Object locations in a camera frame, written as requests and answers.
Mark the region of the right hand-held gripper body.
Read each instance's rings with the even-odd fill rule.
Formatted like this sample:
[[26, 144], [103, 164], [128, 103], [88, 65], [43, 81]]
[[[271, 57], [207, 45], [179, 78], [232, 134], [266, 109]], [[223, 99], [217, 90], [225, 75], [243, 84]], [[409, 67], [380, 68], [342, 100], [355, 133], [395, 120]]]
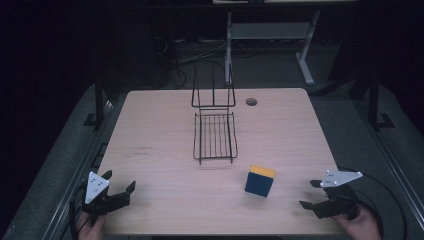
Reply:
[[359, 215], [358, 197], [349, 183], [362, 176], [359, 171], [327, 170], [318, 187], [325, 191], [328, 200], [314, 206], [315, 215], [322, 219], [342, 214], [348, 220], [355, 219]]

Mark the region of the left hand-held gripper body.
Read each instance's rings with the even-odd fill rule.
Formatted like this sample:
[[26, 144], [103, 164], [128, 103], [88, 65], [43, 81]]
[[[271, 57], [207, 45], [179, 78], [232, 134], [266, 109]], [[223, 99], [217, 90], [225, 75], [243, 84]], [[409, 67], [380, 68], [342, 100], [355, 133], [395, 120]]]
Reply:
[[91, 216], [92, 224], [96, 222], [99, 216], [130, 205], [130, 198], [118, 199], [119, 193], [109, 196], [109, 185], [110, 181], [103, 179], [102, 175], [94, 172], [89, 173], [82, 210]]

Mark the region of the blue and yellow sponge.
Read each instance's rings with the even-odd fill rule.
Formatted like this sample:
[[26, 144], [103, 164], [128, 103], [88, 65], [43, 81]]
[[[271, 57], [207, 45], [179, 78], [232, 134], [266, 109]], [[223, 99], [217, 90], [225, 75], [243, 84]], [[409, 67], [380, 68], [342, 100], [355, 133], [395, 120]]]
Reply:
[[275, 170], [258, 165], [251, 165], [247, 175], [245, 191], [267, 197], [275, 178]]

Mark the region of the black wire rack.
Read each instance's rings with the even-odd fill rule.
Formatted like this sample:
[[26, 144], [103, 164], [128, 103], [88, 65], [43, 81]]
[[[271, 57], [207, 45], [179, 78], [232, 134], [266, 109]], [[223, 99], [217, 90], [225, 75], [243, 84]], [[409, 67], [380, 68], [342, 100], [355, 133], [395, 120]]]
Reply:
[[194, 113], [193, 158], [202, 164], [209, 160], [229, 160], [233, 163], [238, 156], [238, 143], [235, 128], [236, 106], [232, 70], [228, 80], [219, 88], [212, 74], [211, 83], [201, 88], [197, 68], [194, 68], [194, 81], [191, 95]]

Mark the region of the person's right hand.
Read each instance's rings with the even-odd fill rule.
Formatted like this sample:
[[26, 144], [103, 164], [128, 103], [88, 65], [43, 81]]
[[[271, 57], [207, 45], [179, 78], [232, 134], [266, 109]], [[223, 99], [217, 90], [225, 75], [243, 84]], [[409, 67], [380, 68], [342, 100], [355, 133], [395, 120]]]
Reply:
[[339, 224], [352, 240], [382, 240], [374, 215], [360, 205], [357, 210], [358, 215], [353, 220], [348, 220], [344, 215], [333, 216], [332, 220]]

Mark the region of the person's left hand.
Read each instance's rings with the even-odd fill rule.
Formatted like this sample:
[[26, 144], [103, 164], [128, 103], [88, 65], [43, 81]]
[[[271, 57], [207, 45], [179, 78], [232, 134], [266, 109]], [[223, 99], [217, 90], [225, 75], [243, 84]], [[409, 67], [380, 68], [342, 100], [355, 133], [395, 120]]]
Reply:
[[97, 218], [94, 224], [90, 223], [91, 216], [83, 212], [78, 222], [78, 240], [102, 240], [103, 229], [106, 224], [106, 215]]

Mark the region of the aluminium rail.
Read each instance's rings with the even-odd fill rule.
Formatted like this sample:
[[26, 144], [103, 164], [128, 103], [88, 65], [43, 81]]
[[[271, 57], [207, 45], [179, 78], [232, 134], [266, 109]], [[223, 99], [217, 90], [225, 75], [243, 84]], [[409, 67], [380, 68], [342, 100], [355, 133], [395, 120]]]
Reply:
[[376, 142], [380, 152], [384, 156], [403, 198], [408, 204], [421, 229], [424, 231], [424, 202], [420, 199], [416, 190], [413, 188], [413, 185], [409, 181], [406, 172], [401, 167], [399, 158], [391, 150], [382, 135], [383, 129], [394, 129], [394, 123], [386, 113], [378, 113], [376, 116], [377, 122], [373, 123], [369, 119], [368, 109], [360, 101], [354, 101], [353, 105]]
[[89, 172], [99, 168], [99, 151], [105, 149], [110, 138], [107, 128], [110, 125], [109, 116], [114, 109], [113, 104], [109, 100], [104, 104], [101, 110], [103, 122], [99, 126], [91, 122], [95, 119], [94, 111], [83, 110], [85, 106], [91, 107], [90, 104], [82, 104], [82, 113], [71, 116], [70, 123], [65, 126], [64, 135], [59, 138], [59, 152], [53, 159], [61, 160], [61, 163], [51, 165], [48, 170], [48, 173], [52, 173], [48, 182], [57, 180], [60, 186], [58, 190], [53, 191], [58, 195], [58, 200], [42, 233], [42, 240], [60, 240], [62, 233], [66, 232], [69, 223], [69, 202]]

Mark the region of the black metal stand post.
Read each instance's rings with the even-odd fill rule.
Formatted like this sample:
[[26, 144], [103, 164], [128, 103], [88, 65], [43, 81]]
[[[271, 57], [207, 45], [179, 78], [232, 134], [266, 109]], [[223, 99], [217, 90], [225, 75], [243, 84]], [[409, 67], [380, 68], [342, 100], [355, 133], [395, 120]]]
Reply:
[[378, 112], [379, 106], [379, 77], [373, 69], [369, 79], [368, 122], [375, 131], [381, 128], [394, 128], [395, 125], [386, 113]]
[[99, 72], [94, 82], [94, 95], [95, 95], [95, 112], [89, 113], [84, 121], [84, 126], [93, 127], [97, 131], [104, 122], [104, 109], [106, 107], [104, 89], [103, 89], [104, 77]]

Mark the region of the grey metal desk frame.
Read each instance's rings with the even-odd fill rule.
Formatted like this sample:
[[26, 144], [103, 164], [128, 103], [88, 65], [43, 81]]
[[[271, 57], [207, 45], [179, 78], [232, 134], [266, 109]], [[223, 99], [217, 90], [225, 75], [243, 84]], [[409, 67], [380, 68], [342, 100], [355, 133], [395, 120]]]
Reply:
[[315, 84], [306, 62], [320, 11], [313, 13], [309, 22], [234, 23], [232, 13], [227, 14], [225, 83], [232, 84], [232, 43], [234, 40], [303, 40], [304, 46], [296, 53], [296, 60], [307, 85]]

